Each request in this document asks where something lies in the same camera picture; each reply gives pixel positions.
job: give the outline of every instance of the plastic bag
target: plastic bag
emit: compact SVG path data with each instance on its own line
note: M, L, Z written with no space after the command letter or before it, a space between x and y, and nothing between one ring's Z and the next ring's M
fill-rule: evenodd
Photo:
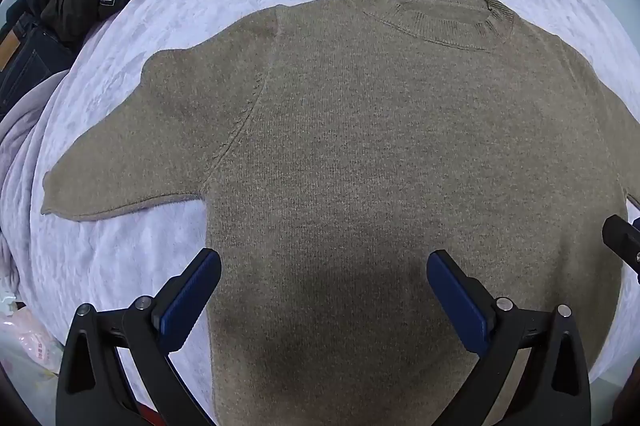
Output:
M0 334L13 337L33 361L55 374L59 373L63 347L27 307L15 311L10 317L0 315Z
M0 289L0 313L6 316L11 316L17 307L15 305L15 294L9 291L3 291Z
M0 364L42 426L55 426L58 376L30 358L18 339L0 331Z

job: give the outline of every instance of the sweater collar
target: sweater collar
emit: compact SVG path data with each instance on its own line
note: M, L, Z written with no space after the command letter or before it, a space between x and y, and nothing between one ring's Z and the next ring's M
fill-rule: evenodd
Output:
M511 35L515 13L499 0L351 0L367 15L430 42L451 47L487 50L503 44ZM433 15L433 8L448 8L447 18ZM458 16L455 7L460 8ZM461 20L469 10L481 20Z

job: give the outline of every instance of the blue gripper pad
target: blue gripper pad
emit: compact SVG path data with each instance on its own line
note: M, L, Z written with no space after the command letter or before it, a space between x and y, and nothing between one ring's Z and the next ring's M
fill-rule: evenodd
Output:
M482 357L489 348L486 320L437 252L427 260L427 280L466 350Z
M220 256L204 248L180 276L170 278L158 292L152 322L162 352L182 348L221 275Z

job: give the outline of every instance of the bed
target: bed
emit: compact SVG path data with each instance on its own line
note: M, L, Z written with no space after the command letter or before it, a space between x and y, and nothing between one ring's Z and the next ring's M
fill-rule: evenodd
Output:
M87 39L46 105L34 107L9 130L0 145L0 277L59 340L65 340L81 303L91 302L97 310L128 307L180 273L204 246L206 215L200 201L98 222L41 215L44 174L129 95L156 51L192 47L256 10L305 1L132 0ZM640 119L640 56L601 0L501 1L577 48ZM629 209L630 217L638 216ZM639 297L636 276L625 268L616 317L591 369L592 380L640 342ZM203 314L172 361L215 419L209 356ZM123 362L137 399L152 406L127 352Z

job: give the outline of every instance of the clothing pile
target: clothing pile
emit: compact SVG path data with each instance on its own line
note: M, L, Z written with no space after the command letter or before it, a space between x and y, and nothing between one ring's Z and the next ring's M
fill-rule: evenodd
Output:
M313 0L150 57L42 212L204 200L220 424L432 424L476 358L427 255L566 303L592 364L621 280L602 223L640 198L639 143L588 61L499 0Z
M71 67L96 22L130 0L17 0L0 31L0 117L22 95Z

